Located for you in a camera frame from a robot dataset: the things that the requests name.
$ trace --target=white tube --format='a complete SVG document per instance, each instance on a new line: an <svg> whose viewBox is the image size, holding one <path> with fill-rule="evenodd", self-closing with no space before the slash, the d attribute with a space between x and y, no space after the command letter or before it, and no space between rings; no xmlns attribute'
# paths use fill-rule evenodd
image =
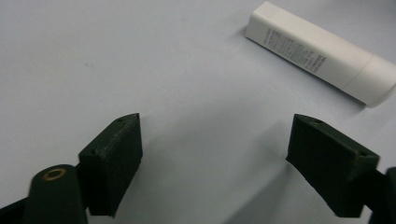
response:
<svg viewBox="0 0 396 224"><path fill-rule="evenodd" d="M396 86L396 65L265 2L246 37L374 107Z"/></svg>

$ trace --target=white surface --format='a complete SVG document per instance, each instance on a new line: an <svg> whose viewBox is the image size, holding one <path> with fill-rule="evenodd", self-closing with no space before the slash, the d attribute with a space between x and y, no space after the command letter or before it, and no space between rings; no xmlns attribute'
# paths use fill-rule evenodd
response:
<svg viewBox="0 0 396 224"><path fill-rule="evenodd" d="M369 107L396 87L396 65L265 2L249 19L246 37Z"/></svg>
<svg viewBox="0 0 396 224"><path fill-rule="evenodd" d="M396 62L393 0L274 0ZM244 37L262 1L0 1L0 206L140 112L144 157L113 220L341 219L285 161L292 116L323 119L395 165L396 97L367 109Z"/></svg>

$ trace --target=black plastic part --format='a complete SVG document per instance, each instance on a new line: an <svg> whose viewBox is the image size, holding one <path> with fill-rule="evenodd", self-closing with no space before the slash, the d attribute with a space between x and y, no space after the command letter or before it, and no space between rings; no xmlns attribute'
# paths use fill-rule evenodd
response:
<svg viewBox="0 0 396 224"><path fill-rule="evenodd" d="M375 171L379 156L319 119L295 115L286 160L337 216L359 217L357 180Z"/></svg>
<svg viewBox="0 0 396 224"><path fill-rule="evenodd" d="M52 166L33 178L22 223L87 223L74 166Z"/></svg>
<svg viewBox="0 0 396 224"><path fill-rule="evenodd" d="M0 209L0 223L2 224L20 224L26 199L19 200L2 209Z"/></svg>
<svg viewBox="0 0 396 224"><path fill-rule="evenodd" d="M114 120L78 154L78 174L93 216L115 216L142 155L138 114Z"/></svg>
<svg viewBox="0 0 396 224"><path fill-rule="evenodd" d="M389 168L386 173L387 190L386 202L392 223L396 223L396 167Z"/></svg>

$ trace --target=white cylindrical bottle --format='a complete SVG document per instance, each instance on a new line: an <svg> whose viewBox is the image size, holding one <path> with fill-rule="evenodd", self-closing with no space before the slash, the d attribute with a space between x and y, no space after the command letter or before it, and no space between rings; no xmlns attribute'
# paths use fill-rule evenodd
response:
<svg viewBox="0 0 396 224"><path fill-rule="evenodd" d="M251 14L246 37L369 107L395 89L395 64L269 2Z"/></svg>

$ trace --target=white table surface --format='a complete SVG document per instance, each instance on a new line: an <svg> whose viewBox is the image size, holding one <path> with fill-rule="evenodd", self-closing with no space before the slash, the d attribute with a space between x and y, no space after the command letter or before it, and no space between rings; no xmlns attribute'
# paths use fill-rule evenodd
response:
<svg viewBox="0 0 396 224"><path fill-rule="evenodd" d="M394 0L273 0L396 63ZM259 0L0 1L0 207L139 112L144 157L115 219L365 223L336 217L286 161L293 114L396 165L396 95L362 103L244 37Z"/></svg>

